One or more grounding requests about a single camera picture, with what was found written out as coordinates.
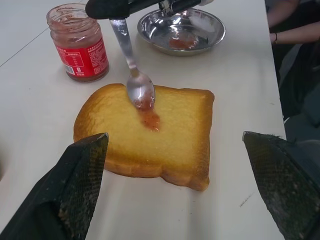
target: red jam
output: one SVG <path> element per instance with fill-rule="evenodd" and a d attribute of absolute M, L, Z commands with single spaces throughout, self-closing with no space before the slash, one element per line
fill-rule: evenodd
<path fill-rule="evenodd" d="M 155 112 L 152 94 L 150 92 L 146 92 L 143 97 L 134 104 L 140 115 L 142 124 L 153 132 L 159 132 L 160 117 Z"/>
<path fill-rule="evenodd" d="M 193 49 L 196 44 L 196 37 L 190 33 L 180 33 L 169 40 L 169 46 L 173 49 Z"/>

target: robotic arm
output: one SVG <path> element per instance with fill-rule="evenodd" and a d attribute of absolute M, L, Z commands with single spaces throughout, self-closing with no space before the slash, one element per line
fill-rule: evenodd
<path fill-rule="evenodd" d="M 204 6 L 211 2 L 213 0 L 89 0 L 85 11 L 93 19 L 123 19 L 159 4 L 160 10 L 170 17 L 196 5 Z"/>

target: spoon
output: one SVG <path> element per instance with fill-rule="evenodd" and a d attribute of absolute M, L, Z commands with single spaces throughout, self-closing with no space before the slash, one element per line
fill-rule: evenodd
<path fill-rule="evenodd" d="M 130 69 L 126 83 L 129 99 L 137 109 L 152 109 L 156 101 L 155 87 L 151 79 L 137 68 L 126 19 L 110 19 L 110 23 Z"/>

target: jam jar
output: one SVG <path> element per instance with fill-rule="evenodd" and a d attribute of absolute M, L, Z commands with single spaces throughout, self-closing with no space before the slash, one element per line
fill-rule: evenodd
<path fill-rule="evenodd" d="M 85 4 L 70 3 L 51 9 L 46 20 L 66 74 L 78 82 L 104 77 L 109 62 L 96 19 L 88 17 Z"/>

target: hand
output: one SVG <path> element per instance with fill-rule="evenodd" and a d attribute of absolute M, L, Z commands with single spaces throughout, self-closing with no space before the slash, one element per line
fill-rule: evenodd
<path fill-rule="evenodd" d="M 271 44 L 274 44 L 276 41 L 276 34 L 275 33 L 270 33 L 270 42 Z"/>

